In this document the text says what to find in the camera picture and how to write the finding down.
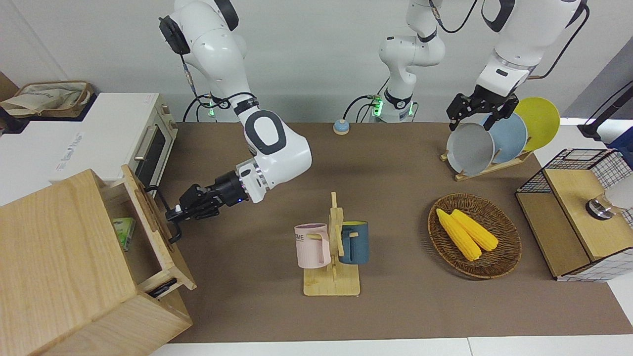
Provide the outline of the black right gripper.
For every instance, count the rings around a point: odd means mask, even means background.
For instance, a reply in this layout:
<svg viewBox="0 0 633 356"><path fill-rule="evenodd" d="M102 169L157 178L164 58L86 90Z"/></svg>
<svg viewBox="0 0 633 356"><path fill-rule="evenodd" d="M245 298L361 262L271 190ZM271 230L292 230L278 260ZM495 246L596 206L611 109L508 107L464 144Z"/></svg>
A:
<svg viewBox="0 0 633 356"><path fill-rule="evenodd" d="M201 187L193 184L179 198L176 207L166 211L169 222L181 222L187 219L201 220L217 216L223 201L212 185Z"/></svg>

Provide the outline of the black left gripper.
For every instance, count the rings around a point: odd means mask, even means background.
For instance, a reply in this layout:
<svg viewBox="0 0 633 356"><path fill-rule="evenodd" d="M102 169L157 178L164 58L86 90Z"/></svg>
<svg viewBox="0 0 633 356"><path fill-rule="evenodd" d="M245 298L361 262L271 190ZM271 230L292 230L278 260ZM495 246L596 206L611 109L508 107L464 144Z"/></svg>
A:
<svg viewBox="0 0 633 356"><path fill-rule="evenodd" d="M516 94L504 96L476 85L471 95L458 93L447 107L449 129L454 132L461 120L474 114L488 114L482 121L485 131L490 131L500 119L507 119L519 104Z"/></svg>

